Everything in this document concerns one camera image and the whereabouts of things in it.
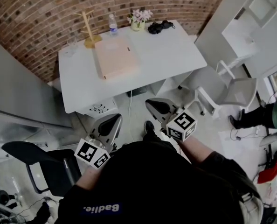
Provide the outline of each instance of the red object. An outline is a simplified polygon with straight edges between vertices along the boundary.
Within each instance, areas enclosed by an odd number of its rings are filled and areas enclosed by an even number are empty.
[[[277,175],[277,162],[274,167],[266,169],[259,173],[258,184],[269,182]]]

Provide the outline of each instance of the brick wall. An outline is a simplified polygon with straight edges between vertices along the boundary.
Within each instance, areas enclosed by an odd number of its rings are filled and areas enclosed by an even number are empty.
[[[0,0],[0,44],[45,82],[59,76],[58,50],[74,39],[87,37],[80,30],[81,10],[94,9],[90,21],[102,33],[109,30],[108,15],[118,26],[128,26],[132,9],[150,9],[151,21],[177,19],[188,34],[200,33],[221,0]]]

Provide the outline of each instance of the white table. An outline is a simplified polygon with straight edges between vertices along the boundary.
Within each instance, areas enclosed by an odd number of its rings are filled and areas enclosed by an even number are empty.
[[[190,71],[205,67],[205,59],[182,26],[177,21],[171,22],[176,29],[169,28],[158,35],[120,28],[118,34],[130,43],[138,57],[139,69],[112,79],[102,78],[96,52],[85,48],[84,41],[77,43],[72,57],[64,54],[69,47],[60,50],[60,80],[66,112],[87,114],[94,104],[148,84],[152,84],[157,95],[177,88]],[[108,32],[101,37],[111,38]]]

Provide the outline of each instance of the flower vase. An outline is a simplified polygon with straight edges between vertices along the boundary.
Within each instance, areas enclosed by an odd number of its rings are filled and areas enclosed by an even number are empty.
[[[143,22],[138,23],[138,22],[132,21],[131,22],[131,29],[133,31],[136,31],[136,32],[138,32],[140,30],[144,30],[145,29],[145,22],[143,21]]]

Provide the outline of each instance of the black chair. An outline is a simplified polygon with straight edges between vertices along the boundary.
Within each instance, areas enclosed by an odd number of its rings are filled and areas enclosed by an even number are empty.
[[[24,162],[36,193],[50,191],[54,196],[64,196],[81,177],[74,152],[71,149],[45,152],[33,143],[14,141],[6,143],[2,149]],[[40,163],[47,189],[40,190],[34,181],[30,165]]]

